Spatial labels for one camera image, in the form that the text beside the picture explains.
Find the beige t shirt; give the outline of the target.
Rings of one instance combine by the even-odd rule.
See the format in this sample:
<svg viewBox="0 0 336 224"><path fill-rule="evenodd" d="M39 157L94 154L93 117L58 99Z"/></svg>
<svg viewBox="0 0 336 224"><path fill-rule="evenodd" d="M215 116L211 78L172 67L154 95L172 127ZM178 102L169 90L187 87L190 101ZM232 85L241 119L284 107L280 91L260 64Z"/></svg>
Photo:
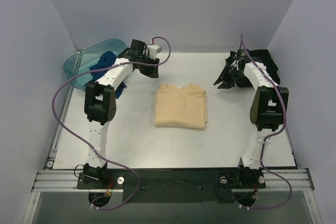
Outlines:
<svg viewBox="0 0 336 224"><path fill-rule="evenodd" d="M206 93L200 86L161 84L155 91L156 127L204 130L207 122Z"/></svg>

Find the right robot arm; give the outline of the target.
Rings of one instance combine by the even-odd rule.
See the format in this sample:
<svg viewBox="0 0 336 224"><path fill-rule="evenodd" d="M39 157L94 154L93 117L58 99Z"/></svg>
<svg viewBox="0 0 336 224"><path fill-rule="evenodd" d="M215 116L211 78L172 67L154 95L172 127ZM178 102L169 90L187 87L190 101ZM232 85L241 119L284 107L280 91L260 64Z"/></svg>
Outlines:
<svg viewBox="0 0 336 224"><path fill-rule="evenodd" d="M280 86L277 65L267 49L231 51L214 85L218 89L254 88L249 119L255 129L241 162L260 169L270 138L284 131L287 119L289 90Z"/></svg>

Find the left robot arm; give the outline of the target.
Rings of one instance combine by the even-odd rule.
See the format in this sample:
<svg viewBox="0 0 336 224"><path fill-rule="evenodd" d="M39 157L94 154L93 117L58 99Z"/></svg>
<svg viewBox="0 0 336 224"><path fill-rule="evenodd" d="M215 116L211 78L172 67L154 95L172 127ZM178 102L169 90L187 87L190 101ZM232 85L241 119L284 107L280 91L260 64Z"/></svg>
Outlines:
<svg viewBox="0 0 336 224"><path fill-rule="evenodd" d="M119 55L105 52L98 63L90 67L92 80L86 85L84 112L89 122L89 152L83 167L83 176L95 188L103 188L109 179L106 144L108 127L114 118L118 92L124 88L124 79L135 69L141 74L158 78L158 53L162 46L133 40L131 46Z"/></svg>

